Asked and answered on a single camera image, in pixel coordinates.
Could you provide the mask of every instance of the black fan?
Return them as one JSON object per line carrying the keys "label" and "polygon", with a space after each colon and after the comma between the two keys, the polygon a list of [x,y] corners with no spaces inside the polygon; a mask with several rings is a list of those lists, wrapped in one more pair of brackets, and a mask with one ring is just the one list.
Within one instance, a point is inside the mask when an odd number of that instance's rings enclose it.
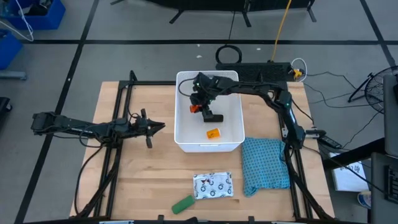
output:
{"label": "black fan", "polygon": [[[368,101],[369,105],[373,107],[376,111],[380,113],[384,113],[384,104],[383,104],[383,76],[384,75],[398,75],[398,67],[394,66],[391,68],[384,69],[383,71],[373,75],[370,73],[368,75],[368,79],[365,80],[349,97],[348,102],[352,102],[354,100],[365,97],[366,101]],[[365,86],[365,94],[363,96],[359,96],[353,98],[355,94],[364,86]]]}

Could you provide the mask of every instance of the green sponge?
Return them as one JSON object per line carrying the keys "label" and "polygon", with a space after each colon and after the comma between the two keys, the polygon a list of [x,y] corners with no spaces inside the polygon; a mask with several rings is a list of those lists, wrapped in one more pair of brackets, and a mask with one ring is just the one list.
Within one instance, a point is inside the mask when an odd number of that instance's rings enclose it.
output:
{"label": "green sponge", "polygon": [[193,199],[192,195],[189,195],[188,197],[182,199],[172,207],[172,211],[174,214],[178,214],[185,209],[187,209],[189,206],[193,205],[195,203],[195,200]]}

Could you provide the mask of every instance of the teal cloth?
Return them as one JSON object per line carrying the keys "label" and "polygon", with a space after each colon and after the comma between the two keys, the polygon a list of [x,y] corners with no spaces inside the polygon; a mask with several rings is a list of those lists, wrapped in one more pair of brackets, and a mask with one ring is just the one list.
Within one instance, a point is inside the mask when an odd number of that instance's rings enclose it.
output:
{"label": "teal cloth", "polygon": [[284,160],[285,143],[278,139],[245,138],[242,148],[244,194],[259,189],[288,189],[289,173]]}

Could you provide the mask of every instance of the gray floor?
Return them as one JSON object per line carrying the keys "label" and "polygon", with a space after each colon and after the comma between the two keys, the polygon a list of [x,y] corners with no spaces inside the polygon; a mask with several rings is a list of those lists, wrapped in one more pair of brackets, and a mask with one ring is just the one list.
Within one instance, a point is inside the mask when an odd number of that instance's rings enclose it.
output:
{"label": "gray floor", "polygon": [[[94,0],[63,0],[66,14],[58,30],[35,31],[40,40],[79,40]],[[100,0],[88,40],[172,40],[227,39],[231,12],[184,12],[170,25],[176,10],[142,0],[127,0],[110,6]],[[385,40],[398,40],[394,13],[395,0],[367,0]],[[303,9],[289,12],[282,40],[377,40],[359,0],[318,0],[313,6],[318,22],[312,23]],[[272,40],[279,28],[283,10],[249,13],[252,28],[241,14],[236,15],[232,39]],[[77,119],[92,120],[103,81],[125,80],[133,69],[139,80],[175,80],[182,70],[214,70],[215,51],[221,45],[84,45],[62,113]],[[266,62],[273,45],[238,45],[243,62]],[[398,46],[388,46],[398,60]],[[23,70],[26,81],[0,80],[0,96],[12,99],[14,110],[0,132],[0,219],[12,223],[42,147],[44,137],[30,131],[32,114],[53,111],[77,45],[25,44],[9,67]],[[221,54],[224,62],[236,60],[234,52]],[[389,66],[380,45],[279,45],[275,61],[302,57],[309,73],[331,71],[359,86],[370,72]],[[328,75],[308,77],[305,83],[323,92],[325,97],[350,93],[353,88],[342,78]],[[306,88],[309,102],[320,100],[319,93]],[[330,100],[333,106],[348,105],[347,97]],[[364,99],[352,105],[366,104]],[[329,108],[324,103],[310,105],[315,124],[329,137],[345,144],[376,113],[370,106]],[[376,119],[347,148],[355,148],[383,136],[383,117]],[[26,222],[67,218],[84,147],[77,141],[54,139],[32,198]],[[330,193],[336,216],[346,221],[366,222],[366,209],[356,194]]]}

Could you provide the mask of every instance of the patterned cloth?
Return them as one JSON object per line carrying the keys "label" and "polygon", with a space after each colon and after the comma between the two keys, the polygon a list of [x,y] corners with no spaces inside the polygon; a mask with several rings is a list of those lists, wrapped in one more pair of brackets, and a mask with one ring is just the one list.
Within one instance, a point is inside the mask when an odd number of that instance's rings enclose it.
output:
{"label": "patterned cloth", "polygon": [[284,160],[285,143],[278,139],[246,138],[242,148],[244,194],[259,189],[288,189],[289,173]]}
{"label": "patterned cloth", "polygon": [[193,175],[195,199],[232,197],[234,189],[230,172]]}

